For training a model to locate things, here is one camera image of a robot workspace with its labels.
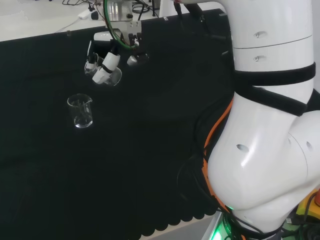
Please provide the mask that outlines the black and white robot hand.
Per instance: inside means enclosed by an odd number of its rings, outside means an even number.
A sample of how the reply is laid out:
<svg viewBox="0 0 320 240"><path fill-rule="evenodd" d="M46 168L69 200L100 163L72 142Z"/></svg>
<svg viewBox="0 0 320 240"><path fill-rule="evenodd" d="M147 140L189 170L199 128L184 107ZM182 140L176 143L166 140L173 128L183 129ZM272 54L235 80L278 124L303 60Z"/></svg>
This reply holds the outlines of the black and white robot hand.
<svg viewBox="0 0 320 240"><path fill-rule="evenodd" d="M120 50L127 49L124 45L130 47L126 60L128 66L142 65L150 59L144 49L140 20L113 23L115 28L95 33L88 45L84 73L97 85L113 87L120 82L122 71L118 65L121 60Z"/></svg>

